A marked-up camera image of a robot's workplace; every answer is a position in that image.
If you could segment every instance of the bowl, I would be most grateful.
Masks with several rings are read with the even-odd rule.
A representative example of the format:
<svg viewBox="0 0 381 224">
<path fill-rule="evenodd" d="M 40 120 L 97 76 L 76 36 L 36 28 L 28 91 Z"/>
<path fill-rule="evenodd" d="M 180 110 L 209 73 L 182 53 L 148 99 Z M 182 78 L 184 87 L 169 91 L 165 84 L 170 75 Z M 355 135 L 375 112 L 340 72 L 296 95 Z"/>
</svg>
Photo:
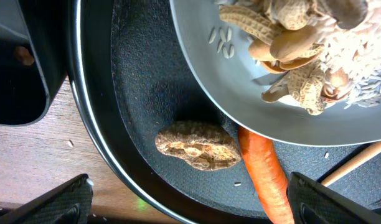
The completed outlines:
<svg viewBox="0 0 381 224">
<path fill-rule="evenodd" d="M 231 119 L 262 136 L 304 146 L 344 146 L 381 140 L 381 104 L 345 110 L 336 103 L 319 116 L 284 103 L 265 103 L 267 91 L 280 75 L 269 74 L 248 54 L 248 34 L 220 20 L 213 0 L 171 0 L 171 10 L 182 51 L 195 79 L 209 98 Z M 215 40 L 209 44 L 213 27 Z M 218 30 L 232 29 L 225 42 L 235 54 L 227 59 L 217 53 Z"/>
</svg>

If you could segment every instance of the carrot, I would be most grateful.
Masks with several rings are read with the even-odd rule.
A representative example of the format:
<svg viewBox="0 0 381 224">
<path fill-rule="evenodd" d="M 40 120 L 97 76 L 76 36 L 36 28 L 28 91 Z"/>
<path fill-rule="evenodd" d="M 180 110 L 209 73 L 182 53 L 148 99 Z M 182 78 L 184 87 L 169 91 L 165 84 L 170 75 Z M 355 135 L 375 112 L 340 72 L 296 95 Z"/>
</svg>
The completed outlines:
<svg viewBox="0 0 381 224">
<path fill-rule="evenodd" d="M 238 139 L 248 174 L 268 218 L 275 224 L 294 223 L 286 188 L 288 180 L 273 141 L 239 126 Z"/>
</svg>

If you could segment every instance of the wooden handle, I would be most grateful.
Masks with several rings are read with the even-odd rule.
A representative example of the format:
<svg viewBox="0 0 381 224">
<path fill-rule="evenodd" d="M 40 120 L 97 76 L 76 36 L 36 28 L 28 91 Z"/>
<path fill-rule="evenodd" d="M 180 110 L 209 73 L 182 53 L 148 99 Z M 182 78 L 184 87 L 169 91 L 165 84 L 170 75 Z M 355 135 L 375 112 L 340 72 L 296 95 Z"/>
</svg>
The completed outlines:
<svg viewBox="0 0 381 224">
<path fill-rule="evenodd" d="M 340 168 L 335 170 L 331 175 L 326 177 L 322 181 L 322 185 L 327 187 L 333 184 L 336 180 L 353 171 L 358 166 L 364 164 L 369 159 L 375 157 L 379 153 L 381 153 L 381 141 L 371 144 L 358 155 L 354 156 L 352 159 L 347 161 L 343 166 L 341 166 Z"/>
</svg>

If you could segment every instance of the wooden stick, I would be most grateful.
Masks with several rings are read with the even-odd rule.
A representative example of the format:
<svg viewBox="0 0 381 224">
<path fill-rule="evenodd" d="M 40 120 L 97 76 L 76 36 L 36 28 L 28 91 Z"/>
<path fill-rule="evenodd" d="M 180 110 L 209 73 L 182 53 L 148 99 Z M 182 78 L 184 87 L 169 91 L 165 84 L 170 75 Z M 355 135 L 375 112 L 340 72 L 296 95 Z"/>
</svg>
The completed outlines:
<svg viewBox="0 0 381 224">
<path fill-rule="evenodd" d="M 337 181 L 341 177 L 345 176 L 349 172 L 356 169 L 358 166 L 364 164 L 369 159 L 375 157 L 377 154 L 381 153 L 381 141 L 371 144 L 369 147 L 364 149 L 358 155 L 354 156 L 352 159 L 347 161 L 343 166 L 335 170 L 332 174 L 326 177 L 322 181 L 323 186 L 329 186 L 333 182 Z"/>
</svg>

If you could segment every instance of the black pan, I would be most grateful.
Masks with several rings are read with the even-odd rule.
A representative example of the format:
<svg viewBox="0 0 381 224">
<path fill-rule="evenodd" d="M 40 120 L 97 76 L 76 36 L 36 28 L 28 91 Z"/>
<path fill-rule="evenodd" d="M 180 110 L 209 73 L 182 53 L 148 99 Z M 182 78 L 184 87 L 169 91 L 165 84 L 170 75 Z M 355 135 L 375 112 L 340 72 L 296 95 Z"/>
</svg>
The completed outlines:
<svg viewBox="0 0 381 224">
<path fill-rule="evenodd" d="M 268 223 L 244 163 L 201 172 L 154 146 L 159 129 L 183 119 L 219 124 L 237 135 L 237 125 L 212 104 L 188 69 L 169 1 L 73 0 L 67 12 L 73 94 L 96 148 L 115 174 L 143 200 L 182 222 Z M 275 144 L 286 174 L 296 170 L 312 179 L 363 148 Z M 376 162 L 381 165 L 381 157 L 332 189 L 375 208 L 372 203 L 381 199 Z"/>
</svg>

